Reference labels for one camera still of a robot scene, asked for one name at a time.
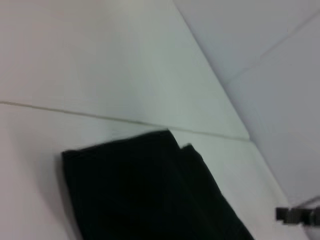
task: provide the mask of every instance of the gray wall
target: gray wall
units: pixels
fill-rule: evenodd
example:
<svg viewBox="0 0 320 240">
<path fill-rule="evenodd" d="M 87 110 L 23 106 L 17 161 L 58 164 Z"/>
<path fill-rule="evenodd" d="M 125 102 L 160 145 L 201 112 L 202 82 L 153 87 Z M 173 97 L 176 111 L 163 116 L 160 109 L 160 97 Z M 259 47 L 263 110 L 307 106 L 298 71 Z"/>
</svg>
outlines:
<svg viewBox="0 0 320 240">
<path fill-rule="evenodd" d="M 175 3 L 289 202 L 320 195 L 317 1 Z"/>
</svg>

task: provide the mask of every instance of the folded black towel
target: folded black towel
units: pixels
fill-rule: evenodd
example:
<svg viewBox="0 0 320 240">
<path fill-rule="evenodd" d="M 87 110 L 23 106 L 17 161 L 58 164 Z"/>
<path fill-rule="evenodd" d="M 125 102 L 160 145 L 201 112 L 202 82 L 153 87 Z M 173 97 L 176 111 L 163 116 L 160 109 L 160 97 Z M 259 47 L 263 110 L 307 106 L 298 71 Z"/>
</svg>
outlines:
<svg viewBox="0 0 320 240">
<path fill-rule="evenodd" d="M 62 153 L 84 240 L 252 240 L 201 156 L 169 131 Z"/>
</svg>

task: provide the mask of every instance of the black cloth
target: black cloth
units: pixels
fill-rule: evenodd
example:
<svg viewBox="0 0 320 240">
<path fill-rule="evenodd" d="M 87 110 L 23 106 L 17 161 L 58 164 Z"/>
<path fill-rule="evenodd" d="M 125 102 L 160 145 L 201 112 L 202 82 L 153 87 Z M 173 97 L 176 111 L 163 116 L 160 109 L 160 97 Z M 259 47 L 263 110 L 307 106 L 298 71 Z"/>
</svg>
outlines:
<svg viewBox="0 0 320 240">
<path fill-rule="evenodd" d="M 253 240 L 202 157 L 167 130 L 62 160 L 84 240 Z"/>
</svg>

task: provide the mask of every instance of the white panel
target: white panel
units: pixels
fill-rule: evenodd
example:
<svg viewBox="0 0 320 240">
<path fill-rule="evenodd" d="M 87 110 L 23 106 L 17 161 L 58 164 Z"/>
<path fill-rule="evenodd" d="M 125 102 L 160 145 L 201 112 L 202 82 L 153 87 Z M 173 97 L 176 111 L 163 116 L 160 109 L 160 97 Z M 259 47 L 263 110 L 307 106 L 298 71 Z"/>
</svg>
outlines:
<svg viewBox="0 0 320 240">
<path fill-rule="evenodd" d="M 155 129 L 17 106 L 1 105 L 0 112 L 0 239 L 76 240 L 59 191 L 59 153 Z M 172 133 L 181 146 L 191 143 L 202 155 L 255 239 L 306 239 L 299 227 L 275 222 L 274 208 L 288 203 L 252 143 Z"/>
<path fill-rule="evenodd" d="M 174 0 L 219 80 L 254 66 L 317 11 L 318 0 Z"/>
<path fill-rule="evenodd" d="M 0 100 L 246 138 L 171 0 L 5 0 Z"/>
<path fill-rule="evenodd" d="M 320 193 L 320 14 L 226 88 L 290 203 Z"/>
</svg>

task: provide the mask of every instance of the white wall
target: white wall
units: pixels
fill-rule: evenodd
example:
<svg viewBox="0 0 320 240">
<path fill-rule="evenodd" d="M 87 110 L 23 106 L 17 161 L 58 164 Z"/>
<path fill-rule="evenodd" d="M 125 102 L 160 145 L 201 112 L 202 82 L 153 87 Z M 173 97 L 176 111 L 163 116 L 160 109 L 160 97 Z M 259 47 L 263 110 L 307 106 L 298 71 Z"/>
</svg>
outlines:
<svg viewBox="0 0 320 240">
<path fill-rule="evenodd" d="M 319 195 L 319 1 L 175 3 L 290 203 Z"/>
</svg>

